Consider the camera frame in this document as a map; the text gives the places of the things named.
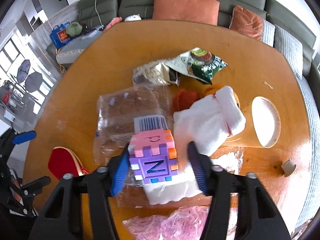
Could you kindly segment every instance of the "gray umbrella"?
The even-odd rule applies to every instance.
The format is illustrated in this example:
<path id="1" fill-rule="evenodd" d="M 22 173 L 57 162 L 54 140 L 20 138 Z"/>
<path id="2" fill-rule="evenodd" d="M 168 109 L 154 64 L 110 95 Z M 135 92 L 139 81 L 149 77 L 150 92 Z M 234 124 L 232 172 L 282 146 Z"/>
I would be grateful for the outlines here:
<path id="1" fill-rule="evenodd" d="M 18 68 L 17 81 L 21 84 L 26 80 L 30 69 L 30 60 L 25 59 Z"/>
<path id="2" fill-rule="evenodd" d="M 24 86 L 29 93 L 32 93 L 40 89 L 42 82 L 42 74 L 39 72 L 33 72 L 27 77 Z"/>

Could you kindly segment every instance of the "white string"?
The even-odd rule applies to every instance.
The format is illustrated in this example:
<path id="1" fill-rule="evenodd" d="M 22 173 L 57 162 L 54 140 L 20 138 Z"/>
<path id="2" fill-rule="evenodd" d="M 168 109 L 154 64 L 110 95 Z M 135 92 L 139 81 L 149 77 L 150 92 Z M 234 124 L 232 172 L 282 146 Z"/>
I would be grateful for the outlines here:
<path id="1" fill-rule="evenodd" d="M 96 13 L 98 14 L 100 24 L 102 25 L 102 22 L 101 22 L 101 19 L 100 19 L 100 15 L 99 15 L 99 13 L 98 13 L 98 11 L 97 11 L 97 0 L 94 1 L 94 8 L 95 8 L 95 10 L 96 10 Z"/>

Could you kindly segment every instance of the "screw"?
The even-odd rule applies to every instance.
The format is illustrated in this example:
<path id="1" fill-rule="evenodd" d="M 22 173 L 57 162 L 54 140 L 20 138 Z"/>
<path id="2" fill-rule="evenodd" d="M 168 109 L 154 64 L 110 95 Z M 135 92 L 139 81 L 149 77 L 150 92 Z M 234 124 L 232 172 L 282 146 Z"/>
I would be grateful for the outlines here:
<path id="1" fill-rule="evenodd" d="M 101 166 L 101 167 L 97 168 L 98 173 L 104 173 L 107 171 L 108 171 L 108 168 L 106 166 Z"/>
<path id="2" fill-rule="evenodd" d="M 256 179 L 257 175 L 254 172 L 248 172 L 246 177 L 248 177 L 249 179 Z"/>
<path id="3" fill-rule="evenodd" d="M 211 169 L 212 169 L 213 171 L 218 171 L 218 172 L 223 171 L 223 168 L 220 167 L 219 165 L 212 165 Z"/>
<path id="4" fill-rule="evenodd" d="M 64 179 L 71 179 L 73 177 L 73 175 L 71 173 L 66 173 L 63 175 Z"/>

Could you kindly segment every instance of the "blue shopping bag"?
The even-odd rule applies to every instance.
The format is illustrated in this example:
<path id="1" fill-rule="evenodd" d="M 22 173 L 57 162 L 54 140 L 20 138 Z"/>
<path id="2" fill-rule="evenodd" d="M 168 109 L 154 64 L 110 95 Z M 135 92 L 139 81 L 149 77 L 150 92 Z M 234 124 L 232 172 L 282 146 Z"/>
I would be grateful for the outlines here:
<path id="1" fill-rule="evenodd" d="M 60 49 L 63 46 L 67 45 L 69 41 L 73 38 L 70 37 L 67 32 L 66 28 L 70 25 L 70 22 L 61 24 L 60 26 L 56 25 L 53 27 L 53 30 L 50 34 L 50 38 L 56 47 L 56 49 Z"/>

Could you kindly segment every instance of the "barcode label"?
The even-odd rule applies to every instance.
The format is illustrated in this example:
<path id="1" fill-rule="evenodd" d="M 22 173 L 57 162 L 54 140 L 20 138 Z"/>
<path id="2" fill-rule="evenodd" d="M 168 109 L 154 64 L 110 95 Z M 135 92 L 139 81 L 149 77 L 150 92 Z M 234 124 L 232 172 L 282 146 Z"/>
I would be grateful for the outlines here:
<path id="1" fill-rule="evenodd" d="M 156 129 L 169 130 L 165 117 L 160 114 L 146 115 L 134 119 L 134 133 Z"/>

